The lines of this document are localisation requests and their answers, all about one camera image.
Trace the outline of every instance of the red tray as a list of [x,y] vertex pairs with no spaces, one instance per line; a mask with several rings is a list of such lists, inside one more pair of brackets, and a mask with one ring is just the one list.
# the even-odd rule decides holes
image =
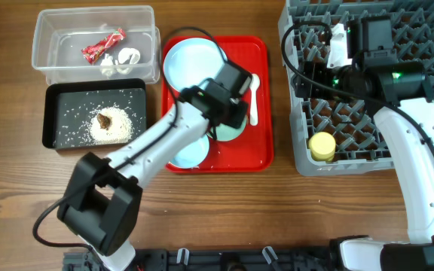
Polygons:
[[[164,59],[173,45],[187,38],[175,37],[164,47]],[[267,65],[267,48],[260,39],[252,36],[215,37],[225,54],[236,64],[261,80],[257,90],[258,119],[257,126],[247,124],[243,133],[229,142],[215,142],[210,139],[210,150],[206,159],[196,168],[180,169],[171,164],[166,168],[177,173],[220,173],[220,172],[257,172],[266,169],[274,159],[274,140],[270,115],[269,68]],[[162,84],[162,115],[173,104],[167,86]],[[250,90],[243,100],[250,104]]]

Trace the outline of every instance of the yellow cup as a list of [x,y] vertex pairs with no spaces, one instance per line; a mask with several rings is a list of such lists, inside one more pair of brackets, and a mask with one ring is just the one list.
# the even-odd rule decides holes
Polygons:
[[309,139],[309,149],[315,161],[332,162],[336,152],[336,140],[328,132],[318,132]]

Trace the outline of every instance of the white spoon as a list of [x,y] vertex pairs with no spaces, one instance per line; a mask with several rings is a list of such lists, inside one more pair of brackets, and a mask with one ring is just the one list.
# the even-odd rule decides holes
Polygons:
[[252,74],[252,80],[250,81],[250,91],[251,91],[251,102],[250,102],[250,125],[256,126],[259,122],[257,115],[257,89],[261,84],[261,80],[257,74]]

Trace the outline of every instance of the white plate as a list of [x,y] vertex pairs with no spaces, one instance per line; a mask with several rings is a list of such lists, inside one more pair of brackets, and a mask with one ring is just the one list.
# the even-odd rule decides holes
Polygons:
[[209,138],[204,135],[178,152],[170,163],[180,169],[191,169],[205,160],[209,149]]
[[171,87],[182,91],[215,78],[224,61],[217,46],[205,38],[189,38],[175,44],[165,56],[164,73]]

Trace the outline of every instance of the clear plastic container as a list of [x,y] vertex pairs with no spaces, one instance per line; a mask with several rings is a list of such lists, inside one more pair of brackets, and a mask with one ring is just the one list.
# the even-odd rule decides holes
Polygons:
[[[102,74],[102,67],[108,66],[100,66],[104,56],[91,65],[81,49],[97,44],[119,27],[127,37],[105,53],[115,61],[122,48],[136,48],[140,61],[119,65],[120,69],[132,71],[127,75],[117,72],[108,78]],[[160,33],[150,6],[44,10],[36,23],[32,66],[46,75],[48,84],[125,78],[154,84],[160,77],[156,57],[159,46]]]

